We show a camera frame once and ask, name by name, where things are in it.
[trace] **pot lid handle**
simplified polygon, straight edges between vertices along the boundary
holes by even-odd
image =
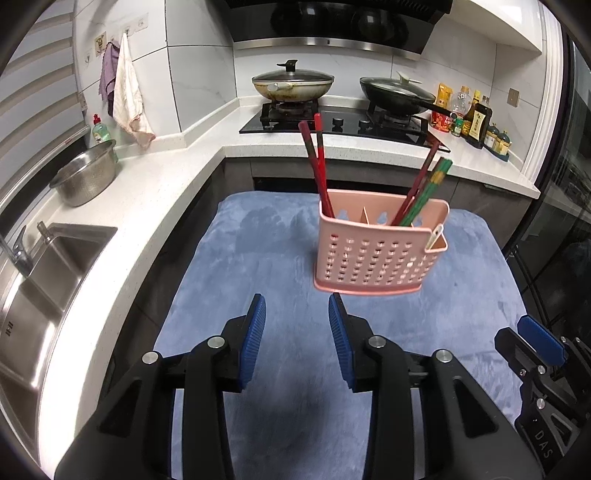
[[[400,77],[400,83],[402,83],[403,85],[408,85],[409,83],[413,82],[413,83],[422,83],[420,80],[413,80],[411,78],[409,78],[407,75],[401,73],[401,72],[396,72],[398,73],[399,77]]]
[[[278,63],[278,67],[285,67],[286,72],[294,72],[296,70],[297,60],[287,60],[285,63]]]

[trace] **spice jar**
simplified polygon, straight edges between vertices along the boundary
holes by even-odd
[[[461,116],[452,113],[452,120],[453,122],[450,131],[454,137],[459,137],[462,133],[462,127],[464,126],[464,119]]]
[[[488,129],[486,130],[486,137],[484,139],[484,144],[493,149],[495,146],[495,141],[501,132],[496,127],[496,124],[489,125]]]
[[[511,140],[507,135],[507,130],[503,130],[503,133],[499,134],[496,138],[495,145],[492,149],[499,155],[507,155],[509,153],[509,147],[511,146]]]

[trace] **condiment bottle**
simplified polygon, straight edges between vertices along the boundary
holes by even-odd
[[[453,119],[453,122],[452,122],[452,126],[450,128],[450,132],[452,133],[452,135],[454,137],[459,137],[460,134],[462,133],[462,125],[464,124],[464,119],[461,116],[456,115],[455,113],[452,113],[452,119]]]
[[[464,115],[464,125],[462,126],[462,136],[466,138],[472,127],[472,121],[474,120],[474,111],[476,105],[480,102],[480,90],[474,92],[474,98],[472,99],[472,106],[468,110],[467,114]]]
[[[462,89],[454,95],[449,109],[454,112],[458,117],[464,118],[464,115],[468,111],[468,104],[470,101],[470,89],[466,85],[462,85]]]
[[[495,145],[496,138],[500,133],[501,132],[499,132],[496,124],[489,125],[488,129],[486,130],[484,145],[492,150]]]
[[[509,147],[511,146],[511,140],[507,135],[507,130],[503,130],[503,133],[499,134],[496,138],[493,150],[499,155],[507,155],[509,153]]]
[[[470,131],[466,137],[466,141],[474,148],[481,149],[484,147],[484,139],[486,137],[486,130],[492,118],[492,109],[488,106],[488,97],[482,97],[482,101],[478,102],[474,108],[474,119],[470,126]]]
[[[440,83],[435,104],[447,109],[447,104],[449,103],[449,97],[451,94],[452,89],[444,83]],[[438,112],[431,112],[431,126],[433,128],[436,128],[441,132],[449,132],[451,125],[452,119],[447,115],[443,115],[442,113]]]

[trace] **soy sauce bottle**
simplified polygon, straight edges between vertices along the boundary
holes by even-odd
[[[484,147],[484,140],[486,138],[486,130],[491,123],[492,108],[488,106],[488,98],[483,97],[481,102],[478,102],[474,107],[474,118],[466,141],[474,148],[481,149]]]

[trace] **blue towel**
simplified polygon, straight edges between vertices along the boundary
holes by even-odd
[[[328,319],[329,294],[312,278],[318,195],[232,195],[199,243],[155,349],[191,350],[246,313],[252,296],[267,301],[254,377],[225,394],[232,461],[239,480],[359,480],[371,393],[343,381]],[[411,352],[451,350],[510,421],[521,408],[519,379],[494,347],[501,328],[525,313],[511,272],[484,220],[452,210],[448,251],[414,294],[343,295],[350,314],[369,321]],[[173,426],[173,477],[181,474],[182,392]]]

